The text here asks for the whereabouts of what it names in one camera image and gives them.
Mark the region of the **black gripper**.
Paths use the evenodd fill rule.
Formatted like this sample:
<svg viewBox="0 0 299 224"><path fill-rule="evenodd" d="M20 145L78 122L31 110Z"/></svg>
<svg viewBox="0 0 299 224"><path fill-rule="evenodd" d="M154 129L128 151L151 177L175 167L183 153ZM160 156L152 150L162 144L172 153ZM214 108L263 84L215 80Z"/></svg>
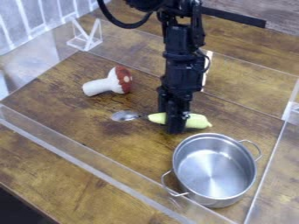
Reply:
<svg viewBox="0 0 299 224"><path fill-rule="evenodd" d="M184 132L190 118L192 93L202 90L206 57L200 51L204 33L194 37L188 25L170 26L164 34L166 69L162 86L158 88L158 110L167 114L170 134Z"/></svg>

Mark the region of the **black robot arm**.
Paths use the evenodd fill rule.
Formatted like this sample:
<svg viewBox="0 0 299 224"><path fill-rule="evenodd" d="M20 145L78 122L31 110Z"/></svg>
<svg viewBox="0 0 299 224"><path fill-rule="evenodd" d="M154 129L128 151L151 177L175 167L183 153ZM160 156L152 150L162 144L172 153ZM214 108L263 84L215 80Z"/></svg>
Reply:
<svg viewBox="0 0 299 224"><path fill-rule="evenodd" d="M202 26L202 0L127 0L140 11L156 11L163 27L166 59L164 75L158 88L158 108L166 113L166 128L171 134L183 133L191 117L192 93L202 90L204 63L208 57Z"/></svg>

